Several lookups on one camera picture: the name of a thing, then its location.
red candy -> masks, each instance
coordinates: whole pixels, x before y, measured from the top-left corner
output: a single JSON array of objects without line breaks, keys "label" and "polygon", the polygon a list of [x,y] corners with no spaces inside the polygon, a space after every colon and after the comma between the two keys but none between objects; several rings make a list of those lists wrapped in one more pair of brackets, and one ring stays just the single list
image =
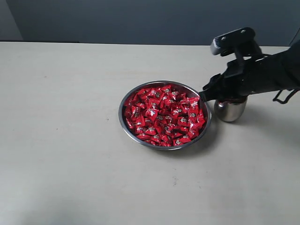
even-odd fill
[{"label": "red candy", "polygon": [[142,88],[126,99],[124,117],[137,138],[156,146],[178,146],[196,138],[206,122],[199,100],[170,84]]}]

white table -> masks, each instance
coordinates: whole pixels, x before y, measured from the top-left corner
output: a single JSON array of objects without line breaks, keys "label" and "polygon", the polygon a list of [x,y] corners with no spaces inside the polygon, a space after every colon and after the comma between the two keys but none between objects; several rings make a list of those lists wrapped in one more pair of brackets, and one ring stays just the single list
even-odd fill
[{"label": "white table", "polygon": [[0,43],[0,224],[299,224],[300,94],[251,96],[239,121],[213,118],[178,151],[119,124],[133,87],[200,90],[230,59],[208,46]]}]

bowl rim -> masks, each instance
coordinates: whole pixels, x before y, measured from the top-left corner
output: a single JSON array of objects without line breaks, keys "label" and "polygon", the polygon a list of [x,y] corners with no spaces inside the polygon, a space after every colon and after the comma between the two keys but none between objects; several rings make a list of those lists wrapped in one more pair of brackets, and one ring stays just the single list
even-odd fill
[{"label": "bowl rim", "polygon": [[183,86],[187,89],[189,89],[190,91],[194,92],[195,94],[197,94],[198,96],[199,95],[199,92],[196,91],[195,89],[185,85],[185,84],[182,84],[182,83],[179,83],[179,82],[175,82],[175,81],[150,81],[150,82],[146,82],[146,83],[143,83],[141,85],[138,85],[136,86],[135,88],[133,88],[132,90],[130,90],[126,95],[125,97],[122,99],[121,101],[121,104],[119,106],[119,111],[118,111],[118,116],[119,116],[119,121],[120,121],[120,124],[122,126],[122,128],[124,129],[125,133],[131,137],[133,140],[135,140],[136,142],[144,145],[144,146],[147,146],[147,147],[150,147],[150,148],[153,148],[153,149],[157,149],[157,150],[164,150],[164,151],[169,151],[169,150],[177,150],[177,149],[181,149],[181,148],[184,148],[184,147],[187,147],[195,142],[197,142],[201,137],[204,136],[204,134],[206,133],[207,129],[209,128],[210,126],[210,123],[211,123],[211,110],[210,110],[210,106],[208,105],[207,102],[204,102],[205,106],[206,106],[206,109],[207,109],[207,121],[206,121],[206,125],[205,125],[205,128],[203,129],[203,131],[195,138],[193,139],[192,141],[188,142],[188,143],[185,143],[185,144],[182,144],[182,145],[178,145],[178,146],[171,146],[171,147],[164,147],[164,146],[156,146],[156,145],[152,145],[152,144],[149,144],[149,143],[146,143],[140,139],[138,139],[136,136],[134,136],[130,130],[127,128],[126,124],[125,124],[125,121],[123,119],[123,113],[122,113],[122,110],[123,110],[123,106],[124,106],[124,103],[126,101],[126,99],[134,92],[134,91],[137,91],[139,90],[140,88],[142,88],[143,86],[146,86],[146,85],[149,85],[149,84],[155,84],[155,83],[170,83],[170,84],[175,84],[175,85],[180,85],[180,86]]}]

metal cylinder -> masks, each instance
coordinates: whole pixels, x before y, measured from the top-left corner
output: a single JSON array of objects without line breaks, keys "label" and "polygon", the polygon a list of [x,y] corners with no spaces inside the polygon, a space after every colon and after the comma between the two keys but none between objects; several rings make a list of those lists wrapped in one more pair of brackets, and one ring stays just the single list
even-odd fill
[{"label": "metal cylinder", "polygon": [[225,122],[233,122],[243,114],[247,103],[247,97],[238,101],[215,101],[215,114],[220,120]]}]

gray wall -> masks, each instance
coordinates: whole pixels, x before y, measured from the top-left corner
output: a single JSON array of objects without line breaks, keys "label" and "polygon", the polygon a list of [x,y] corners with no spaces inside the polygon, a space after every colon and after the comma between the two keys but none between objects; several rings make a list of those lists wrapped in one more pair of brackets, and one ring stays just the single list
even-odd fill
[{"label": "gray wall", "polygon": [[0,0],[0,40],[22,40],[5,0]]},{"label": "gray wall", "polygon": [[209,45],[250,26],[260,45],[289,45],[299,0],[7,0],[25,40]]}]

